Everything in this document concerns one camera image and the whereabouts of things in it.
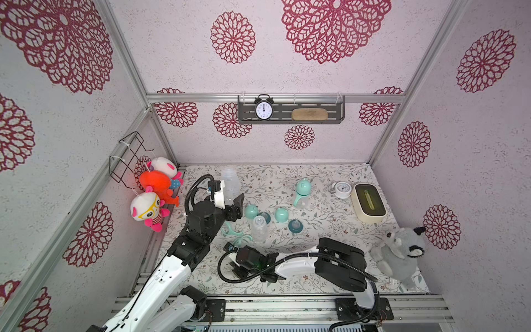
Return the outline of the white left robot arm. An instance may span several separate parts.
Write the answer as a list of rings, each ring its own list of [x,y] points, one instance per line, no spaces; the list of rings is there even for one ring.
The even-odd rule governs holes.
[[[210,251],[210,244],[226,221],[243,217],[244,195],[232,206],[216,207],[212,201],[200,201],[187,213],[185,227],[157,265],[142,289],[104,326],[91,325],[89,331],[173,331],[188,320],[212,319],[207,314],[207,296],[186,286],[164,310],[160,307]]]

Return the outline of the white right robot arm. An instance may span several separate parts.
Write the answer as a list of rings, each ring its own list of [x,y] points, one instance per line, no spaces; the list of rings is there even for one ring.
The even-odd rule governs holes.
[[[315,274],[350,291],[360,308],[373,309],[380,301],[378,279],[366,272],[365,252],[331,238],[298,253],[266,253],[228,242],[217,264],[218,276],[226,283],[240,284],[254,278],[275,283],[298,275]]]

